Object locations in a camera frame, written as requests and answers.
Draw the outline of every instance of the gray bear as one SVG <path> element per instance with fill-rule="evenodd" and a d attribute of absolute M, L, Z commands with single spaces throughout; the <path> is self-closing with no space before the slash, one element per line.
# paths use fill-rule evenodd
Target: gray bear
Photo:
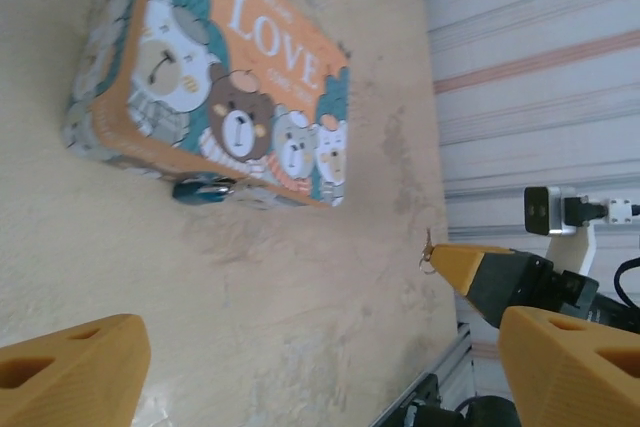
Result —
<path fill-rule="evenodd" d="M 276 106 L 272 134 L 273 151 L 267 157 L 266 180 L 303 195 L 311 193 L 318 126 L 298 110 Z"/>

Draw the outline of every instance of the white corrugated wall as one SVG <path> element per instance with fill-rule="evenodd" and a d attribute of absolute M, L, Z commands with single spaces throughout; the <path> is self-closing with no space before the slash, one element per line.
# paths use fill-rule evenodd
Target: white corrugated wall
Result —
<path fill-rule="evenodd" d="M 640 0 L 426 0 L 454 242 L 544 254 L 527 185 L 640 201 Z M 640 222 L 597 231 L 591 275 L 613 294 Z M 640 300 L 640 272 L 624 285 Z M 481 394 L 509 395 L 496 332 L 463 301 Z"/>

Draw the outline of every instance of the orange tin box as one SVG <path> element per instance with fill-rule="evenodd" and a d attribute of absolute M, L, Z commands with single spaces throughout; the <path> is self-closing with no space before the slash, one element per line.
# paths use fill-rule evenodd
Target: orange tin box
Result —
<path fill-rule="evenodd" d="M 335 206 L 348 79 L 341 49 L 287 0 L 96 0 L 63 135 L 134 173 Z"/>

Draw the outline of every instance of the brown bear face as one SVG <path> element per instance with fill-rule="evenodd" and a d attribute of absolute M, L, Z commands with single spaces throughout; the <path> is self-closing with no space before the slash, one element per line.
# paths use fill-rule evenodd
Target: brown bear face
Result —
<path fill-rule="evenodd" d="M 233 159 L 258 160 L 269 150 L 275 104 L 260 93 L 260 82 L 252 73 L 237 70 L 226 75 L 222 69 L 211 67 L 213 87 L 207 100 L 211 133 Z"/>

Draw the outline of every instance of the small hole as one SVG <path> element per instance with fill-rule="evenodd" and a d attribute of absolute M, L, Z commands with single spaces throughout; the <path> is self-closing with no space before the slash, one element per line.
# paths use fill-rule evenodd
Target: small hole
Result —
<path fill-rule="evenodd" d="M 640 350 L 600 350 L 598 355 L 631 377 L 640 379 Z"/>
<path fill-rule="evenodd" d="M 582 327 L 581 325 L 576 325 L 570 320 L 549 319 L 549 322 L 551 322 L 553 325 L 555 325 L 561 330 L 574 330 L 574 331 L 584 330 L 584 327 Z"/>
<path fill-rule="evenodd" d="M 70 340 L 87 340 L 100 332 L 100 329 L 88 330 L 86 332 L 82 332 L 81 334 L 72 335 L 69 337 Z"/>
<path fill-rule="evenodd" d="M 11 359 L 0 364 L 0 389 L 17 389 L 27 380 L 49 367 L 55 359 L 36 357 Z"/>

